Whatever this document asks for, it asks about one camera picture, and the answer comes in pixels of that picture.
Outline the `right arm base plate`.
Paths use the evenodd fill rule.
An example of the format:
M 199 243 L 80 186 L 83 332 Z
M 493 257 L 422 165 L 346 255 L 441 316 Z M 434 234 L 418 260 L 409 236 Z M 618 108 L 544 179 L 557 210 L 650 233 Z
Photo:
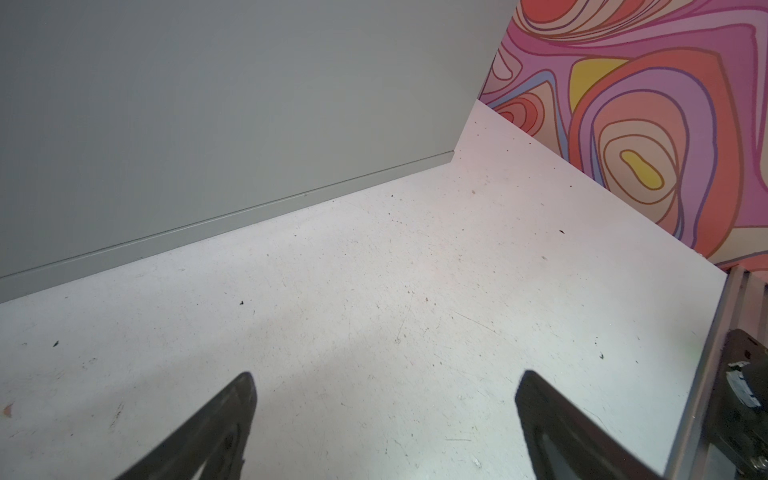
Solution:
M 741 329 L 726 336 L 704 432 L 742 478 L 767 477 L 767 348 Z

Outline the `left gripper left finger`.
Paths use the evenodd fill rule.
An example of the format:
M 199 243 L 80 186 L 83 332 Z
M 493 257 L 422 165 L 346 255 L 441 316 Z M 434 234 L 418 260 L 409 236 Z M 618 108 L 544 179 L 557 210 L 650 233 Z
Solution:
M 123 472 L 121 479 L 238 479 L 257 406 L 253 376 L 242 372 Z

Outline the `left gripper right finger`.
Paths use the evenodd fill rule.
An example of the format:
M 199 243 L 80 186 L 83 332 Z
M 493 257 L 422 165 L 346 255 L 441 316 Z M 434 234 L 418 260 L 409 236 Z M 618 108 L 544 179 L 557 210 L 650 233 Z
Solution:
M 537 479 L 658 479 L 564 395 L 533 370 L 515 395 Z

